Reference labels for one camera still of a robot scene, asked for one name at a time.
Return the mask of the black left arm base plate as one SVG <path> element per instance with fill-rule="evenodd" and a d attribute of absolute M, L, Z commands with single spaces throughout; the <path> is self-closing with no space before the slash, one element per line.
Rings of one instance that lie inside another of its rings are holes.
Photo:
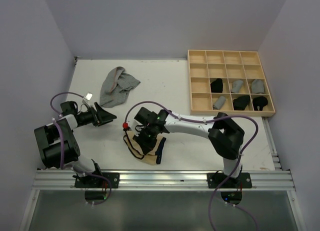
<path fill-rule="evenodd" d="M 103 172 L 101 177 L 84 176 L 79 177 L 77 174 L 72 177 L 75 178 L 74 187 L 75 188 L 90 188 L 98 189 L 102 187 L 111 187 L 112 189 L 117 189 L 120 182 L 120 174 L 118 172 Z"/>

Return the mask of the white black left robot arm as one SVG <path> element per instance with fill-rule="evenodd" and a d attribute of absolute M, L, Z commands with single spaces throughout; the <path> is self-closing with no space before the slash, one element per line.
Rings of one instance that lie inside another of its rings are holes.
<path fill-rule="evenodd" d="M 87 105 L 86 111 L 78 111 L 74 101 L 60 104 L 61 117 L 34 130 L 40 158 L 46 168 L 70 169 L 76 178 L 92 187 L 103 184 L 104 175 L 93 159 L 81 155 L 74 130 L 92 124 L 100 127 L 111 123 L 117 116 L 104 110 L 97 102 Z"/>

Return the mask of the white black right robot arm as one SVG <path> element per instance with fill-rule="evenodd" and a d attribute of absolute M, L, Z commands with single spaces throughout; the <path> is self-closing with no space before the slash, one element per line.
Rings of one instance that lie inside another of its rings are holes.
<path fill-rule="evenodd" d="M 164 109 L 155 113 L 142 107 L 134 117 L 134 121 L 142 127 L 133 140 L 147 155 L 155 148 L 157 137 L 162 133 L 183 133 L 208 139 L 216 153 L 223 158 L 223 183 L 232 188 L 241 181 L 242 165 L 237 162 L 245 132 L 227 116 L 219 112 L 213 119 L 221 120 L 209 122 L 205 117 L 170 113 Z"/>

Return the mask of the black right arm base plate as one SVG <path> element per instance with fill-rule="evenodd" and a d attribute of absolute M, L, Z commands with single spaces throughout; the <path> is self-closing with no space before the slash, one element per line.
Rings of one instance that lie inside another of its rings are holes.
<path fill-rule="evenodd" d="M 253 187 L 251 176 L 248 172 L 240 173 L 237 178 L 230 177 L 227 181 L 223 182 L 227 178 L 223 172 L 209 172 L 206 174 L 206 181 L 209 189 L 251 189 Z"/>

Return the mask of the beige underwear with navy trim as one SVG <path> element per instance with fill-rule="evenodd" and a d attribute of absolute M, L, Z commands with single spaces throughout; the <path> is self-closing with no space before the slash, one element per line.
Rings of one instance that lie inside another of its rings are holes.
<path fill-rule="evenodd" d="M 138 137 L 135 136 L 133 131 L 130 130 L 124 133 L 123 141 L 135 159 L 148 165 L 160 165 L 167 139 L 159 135 L 154 146 L 148 146 L 142 142 L 139 143 L 137 140 Z"/>

